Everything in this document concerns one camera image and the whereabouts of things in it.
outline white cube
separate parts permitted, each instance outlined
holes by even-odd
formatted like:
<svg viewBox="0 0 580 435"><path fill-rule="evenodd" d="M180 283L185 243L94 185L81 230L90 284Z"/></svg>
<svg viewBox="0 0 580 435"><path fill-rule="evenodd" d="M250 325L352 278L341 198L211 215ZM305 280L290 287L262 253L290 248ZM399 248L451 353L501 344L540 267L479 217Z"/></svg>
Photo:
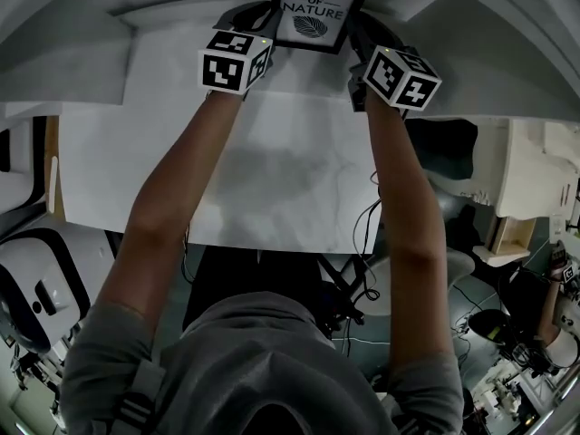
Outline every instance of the white cube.
<svg viewBox="0 0 580 435"><path fill-rule="evenodd" d="M394 108L423 111L441 79L419 56L377 46L363 77L377 94Z"/></svg>
<svg viewBox="0 0 580 435"><path fill-rule="evenodd" d="M198 53L198 85L243 95L266 72L272 39L216 31Z"/></svg>

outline forearm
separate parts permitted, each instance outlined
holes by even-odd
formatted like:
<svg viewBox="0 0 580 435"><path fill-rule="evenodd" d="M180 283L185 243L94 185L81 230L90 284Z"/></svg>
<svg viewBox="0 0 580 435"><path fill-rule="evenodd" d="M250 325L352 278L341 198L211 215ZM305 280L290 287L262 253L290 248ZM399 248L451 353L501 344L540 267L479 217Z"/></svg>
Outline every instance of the forearm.
<svg viewBox="0 0 580 435"><path fill-rule="evenodd" d="M560 291L560 283L553 281L547 291L546 300L542 307L542 315L537 326L537 334L545 345L551 344L558 336L560 329L554 325L554 310L556 299Z"/></svg>
<svg viewBox="0 0 580 435"><path fill-rule="evenodd" d="M390 250L445 256L438 201L399 113L369 89L367 113Z"/></svg>
<svg viewBox="0 0 580 435"><path fill-rule="evenodd" d="M242 97L212 92L147 178L128 227L181 239L224 149Z"/></svg>

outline leaf illustration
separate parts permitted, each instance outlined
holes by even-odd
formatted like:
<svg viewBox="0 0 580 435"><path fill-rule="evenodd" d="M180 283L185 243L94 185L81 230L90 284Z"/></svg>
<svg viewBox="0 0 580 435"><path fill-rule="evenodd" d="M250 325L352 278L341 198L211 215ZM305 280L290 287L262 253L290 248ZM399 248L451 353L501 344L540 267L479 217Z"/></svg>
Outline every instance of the leaf illustration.
<svg viewBox="0 0 580 435"><path fill-rule="evenodd" d="M317 39L328 31L328 27L320 19L312 16L294 16L294 27L304 37Z"/></svg>

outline backpack strap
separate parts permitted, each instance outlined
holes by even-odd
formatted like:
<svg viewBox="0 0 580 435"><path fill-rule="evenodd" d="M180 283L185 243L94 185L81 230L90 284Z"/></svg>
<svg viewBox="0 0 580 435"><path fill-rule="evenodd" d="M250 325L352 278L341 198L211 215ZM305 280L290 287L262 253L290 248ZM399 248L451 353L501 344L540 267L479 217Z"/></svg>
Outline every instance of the backpack strap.
<svg viewBox="0 0 580 435"><path fill-rule="evenodd" d="M155 411L165 369L151 361L142 360L133 384L123 395L111 435L141 435Z"/></svg>

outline framed print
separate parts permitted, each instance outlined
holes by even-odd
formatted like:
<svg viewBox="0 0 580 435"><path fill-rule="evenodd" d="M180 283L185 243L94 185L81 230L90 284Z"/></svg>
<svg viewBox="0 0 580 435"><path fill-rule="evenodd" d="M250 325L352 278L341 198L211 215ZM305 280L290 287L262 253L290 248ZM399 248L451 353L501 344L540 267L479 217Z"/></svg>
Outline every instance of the framed print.
<svg viewBox="0 0 580 435"><path fill-rule="evenodd" d="M276 33L278 46L339 53L346 39L346 16L364 0L272 0L284 13Z"/></svg>

